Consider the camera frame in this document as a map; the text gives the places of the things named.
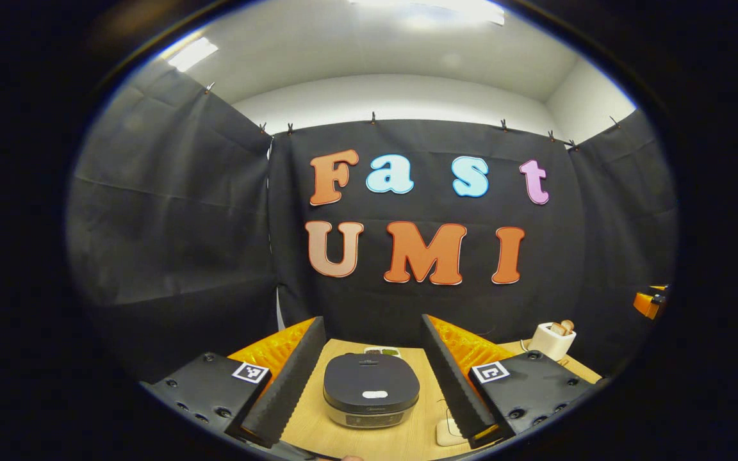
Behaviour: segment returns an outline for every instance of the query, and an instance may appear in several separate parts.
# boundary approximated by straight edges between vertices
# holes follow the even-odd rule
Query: white label
[[[261,382],[263,377],[267,375],[267,371],[269,371],[269,368],[258,367],[258,365],[247,364],[244,362],[237,370],[235,370],[235,373],[232,373],[232,376],[237,379],[248,380],[249,382],[258,384]]]
[[[471,367],[471,369],[474,370],[474,374],[477,375],[477,380],[480,380],[480,384],[509,376],[509,372],[506,371],[500,362],[477,365],[477,367]]]
[[[386,391],[363,391],[364,399],[383,399],[383,397],[389,397],[389,393]]]

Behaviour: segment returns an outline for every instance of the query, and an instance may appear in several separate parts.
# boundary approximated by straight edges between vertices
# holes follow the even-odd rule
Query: black lid
[[[364,392],[384,391],[367,398]],[[326,364],[323,396],[326,402],[351,414],[383,414],[411,408],[418,402],[420,383],[407,362],[371,353],[347,353]]]

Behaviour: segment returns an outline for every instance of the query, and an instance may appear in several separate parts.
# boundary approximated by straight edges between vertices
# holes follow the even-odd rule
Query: wooden table
[[[524,344],[527,347],[530,339]],[[446,418],[448,407],[422,348],[398,348],[421,385],[420,399],[407,421],[381,429],[350,429],[326,416],[327,403],[323,399],[326,364],[344,353],[363,353],[363,348],[370,345],[339,339],[330,339],[326,343],[281,440],[321,455],[336,458],[357,455],[365,461],[431,460],[471,451],[468,443],[456,446],[437,444],[435,428],[440,420]],[[524,353],[520,341],[500,346],[515,354]],[[560,364],[587,382],[595,383],[601,377],[567,355]]]

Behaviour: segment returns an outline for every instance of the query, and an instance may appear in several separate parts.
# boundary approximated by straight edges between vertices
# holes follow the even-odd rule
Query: pink letter
[[[548,202],[548,192],[543,192],[539,184],[539,178],[545,178],[545,170],[539,169],[536,160],[529,160],[520,166],[520,172],[525,175],[525,190],[528,191],[528,198],[538,205],[545,205]]]
[[[343,234],[343,260],[332,263],[326,257],[326,236],[332,225],[326,221],[310,221],[305,225],[309,232],[309,262],[316,271],[328,277],[346,277],[357,266],[357,236],[363,232],[360,222],[341,222],[338,231]]]

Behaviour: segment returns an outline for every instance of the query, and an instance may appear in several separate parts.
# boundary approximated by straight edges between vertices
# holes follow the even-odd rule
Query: screw hole
[[[525,410],[522,408],[515,408],[509,412],[509,419],[519,419],[525,415]]]

